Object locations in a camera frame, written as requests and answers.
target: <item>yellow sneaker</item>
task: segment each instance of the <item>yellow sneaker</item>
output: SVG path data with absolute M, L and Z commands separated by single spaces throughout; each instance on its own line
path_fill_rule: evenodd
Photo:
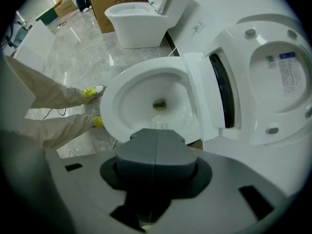
M 101 96 L 106 89 L 104 85 L 96 85 L 92 88 L 82 89 L 82 94 L 85 100 L 85 104 L 88 104 L 92 99 Z
M 101 117 L 93 116 L 93 127 L 101 127 L 104 128 L 104 124 L 102 122 Z

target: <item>gray tile floor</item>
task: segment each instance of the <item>gray tile floor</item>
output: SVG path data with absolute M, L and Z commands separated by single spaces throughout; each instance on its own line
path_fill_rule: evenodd
M 56 29 L 56 26 L 65 20 L 67 23 Z M 165 57 L 171 52 L 165 39 L 158 48 L 122 48 L 115 32 L 101 33 L 92 10 L 86 13 L 74 11 L 56 19 L 48 28 L 55 34 L 56 41 L 43 73 L 57 82 L 79 89 L 96 84 L 109 84 L 132 65 L 148 59 Z M 85 113 L 100 115 L 99 103 L 100 98 L 97 98 L 88 105 L 68 108 L 64 117 Z M 43 119 L 48 111 L 49 109 L 31 109 L 26 117 Z M 52 110 L 47 118 L 53 117 L 61 116 L 57 110 Z M 114 141 L 105 129 L 92 129 L 59 148 L 58 154 L 61 158 L 68 157 L 70 149 L 80 156 L 102 152 L 111 149 Z

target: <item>white wall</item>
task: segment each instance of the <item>white wall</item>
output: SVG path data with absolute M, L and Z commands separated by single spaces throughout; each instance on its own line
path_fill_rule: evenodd
M 58 0 L 27 0 L 19 9 L 20 15 L 29 22 L 33 17 L 51 8 Z
M 180 54 L 201 52 L 224 28 L 245 17 L 261 14 L 280 14 L 297 18 L 281 0 L 191 0 L 177 25 L 168 30 L 175 44 L 198 22 L 205 27 L 192 33 L 177 47 Z
M 177 25 L 168 32 L 177 44 L 195 24 L 204 23 L 205 27 L 200 33 L 189 34 L 177 47 L 180 54 L 201 52 L 222 29 L 243 18 L 263 14 L 279 14 L 281 17 L 298 20 L 283 0 L 191 0 Z M 204 148 L 208 152 L 247 164 L 277 185 L 286 195 L 291 195 L 302 187 L 309 171 L 312 158 L 311 138 L 310 134 L 300 145 L 297 143 L 270 149 L 267 146 L 251 148 L 219 137 L 206 141 Z

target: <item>toilet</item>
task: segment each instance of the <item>toilet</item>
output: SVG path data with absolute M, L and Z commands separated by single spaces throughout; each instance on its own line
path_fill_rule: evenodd
M 149 0 L 121 3 L 108 8 L 105 16 L 126 49 L 159 47 L 169 28 L 176 25 L 190 0 Z
M 202 53 L 125 70 L 108 84 L 101 117 L 123 143 L 142 128 L 175 130 L 186 144 L 217 136 L 282 143 L 310 131 L 311 67 L 312 50 L 294 29 L 271 21 L 236 24 Z

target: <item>black slot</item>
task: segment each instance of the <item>black slot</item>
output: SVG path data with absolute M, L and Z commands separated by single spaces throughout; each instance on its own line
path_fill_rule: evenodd
M 70 171 L 73 171 L 73 170 L 76 170 L 78 168 L 82 167 L 81 164 L 79 163 L 75 163 L 75 164 L 72 164 L 72 165 L 68 165 L 68 166 L 65 166 L 65 169 L 70 172 Z
M 253 213 L 256 215 L 258 220 L 263 219 L 274 209 L 268 203 L 268 201 L 257 191 L 253 186 L 244 186 L 239 188 L 240 193 L 246 199 L 247 203 L 251 207 Z
M 209 56 L 209 59 L 213 66 L 214 74 L 219 86 L 223 106 L 225 127 L 226 128 L 234 127 L 235 107 L 229 77 L 217 54 Z

